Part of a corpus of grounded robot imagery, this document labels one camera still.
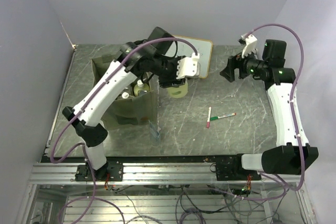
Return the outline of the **green bottle beige pump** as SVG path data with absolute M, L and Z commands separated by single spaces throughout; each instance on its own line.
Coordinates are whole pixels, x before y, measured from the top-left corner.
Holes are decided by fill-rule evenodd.
M 182 98 L 187 95 L 188 93 L 188 83 L 187 81 L 178 87 L 170 87 L 166 89 L 169 96 L 175 99 Z

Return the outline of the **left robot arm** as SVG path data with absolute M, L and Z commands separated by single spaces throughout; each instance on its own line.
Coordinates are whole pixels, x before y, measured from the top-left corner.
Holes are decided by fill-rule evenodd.
M 100 124 L 102 116 L 118 95 L 134 81 L 150 72 L 158 77 L 161 88 L 177 88 L 185 79 L 177 79 L 178 61 L 181 56 L 166 56 L 171 44 L 178 39 L 160 27 L 155 27 L 148 39 L 128 42 L 121 46 L 107 73 L 88 95 L 76 106 L 65 107 L 64 117 L 71 122 L 77 135 L 82 138 L 88 174 L 94 180 L 107 175 L 108 162 L 103 142 L 108 131 Z

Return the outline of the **amber pump soap bottle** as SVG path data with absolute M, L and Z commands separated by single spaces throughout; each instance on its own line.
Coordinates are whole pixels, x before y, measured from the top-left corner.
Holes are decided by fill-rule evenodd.
M 122 99 L 128 99 L 130 97 L 130 95 L 129 95 L 129 93 L 127 93 L 127 92 L 123 92 L 122 94 L 121 94 L 121 98 Z

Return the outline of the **yellow-green lotion bottle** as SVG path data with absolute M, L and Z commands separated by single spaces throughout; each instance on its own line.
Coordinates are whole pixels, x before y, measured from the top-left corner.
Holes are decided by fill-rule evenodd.
M 147 83 L 144 83 L 141 80 L 138 80 L 136 85 L 133 88 L 133 93 L 137 97 L 137 96 L 139 96 L 140 91 L 148 92 L 149 90 L 150 90 L 150 87 Z

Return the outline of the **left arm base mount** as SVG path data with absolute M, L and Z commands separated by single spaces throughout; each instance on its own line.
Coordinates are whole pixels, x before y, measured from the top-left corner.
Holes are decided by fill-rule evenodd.
M 96 181 L 121 182 L 123 180 L 123 165 L 118 162 L 107 162 L 98 170 L 94 170 Z M 76 182 L 92 182 L 93 175 L 89 164 L 79 165 L 75 174 Z

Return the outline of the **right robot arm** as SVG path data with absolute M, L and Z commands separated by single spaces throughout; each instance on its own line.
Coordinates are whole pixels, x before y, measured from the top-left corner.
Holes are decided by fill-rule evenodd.
M 231 167 L 236 179 L 244 179 L 250 170 L 278 175 L 300 175 L 317 158 L 318 149 L 311 147 L 303 130 L 296 100 L 295 71 L 284 67 L 286 42 L 267 39 L 262 59 L 257 59 L 257 38 L 249 35 L 241 38 L 241 53 L 228 58 L 220 75 L 229 82 L 252 76 L 264 82 L 265 90 L 276 125 L 276 147 L 261 154 L 243 154 L 241 162 Z

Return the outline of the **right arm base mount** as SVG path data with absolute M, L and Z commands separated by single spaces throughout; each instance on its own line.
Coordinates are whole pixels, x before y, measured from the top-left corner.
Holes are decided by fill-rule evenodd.
M 247 181 L 249 175 L 252 180 L 261 180 L 261 176 L 257 171 L 243 169 L 242 154 L 215 157 L 215 174 L 217 181 Z

